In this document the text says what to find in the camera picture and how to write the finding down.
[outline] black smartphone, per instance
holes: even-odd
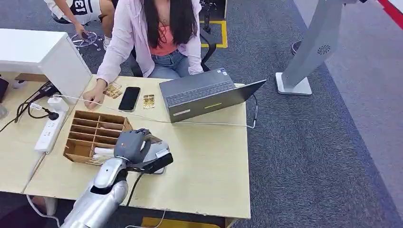
[[[125,112],[134,111],[134,107],[136,106],[139,94],[139,87],[127,87],[125,93],[123,94],[122,101],[120,102],[119,110]]]

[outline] white shorts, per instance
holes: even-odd
[[[99,15],[101,15],[101,7],[99,5],[99,0],[72,1],[73,4],[70,6],[70,9],[80,24],[85,25],[94,20],[100,21]]]

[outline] laptop keyboard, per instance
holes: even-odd
[[[194,89],[191,91],[183,92],[180,94],[168,96],[166,101],[168,106],[179,105],[188,101],[196,100],[205,96],[210,96],[225,90],[234,88],[234,83],[232,81],[225,81],[206,87]]]

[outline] red wall stripe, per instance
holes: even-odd
[[[400,12],[388,0],[378,0],[383,6],[384,10],[389,16],[403,29],[403,12]]]

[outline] speaker grille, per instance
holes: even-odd
[[[318,50],[317,50],[317,54],[318,55],[325,55],[327,53],[329,53],[331,50],[330,46],[325,44],[323,46],[321,46]]]

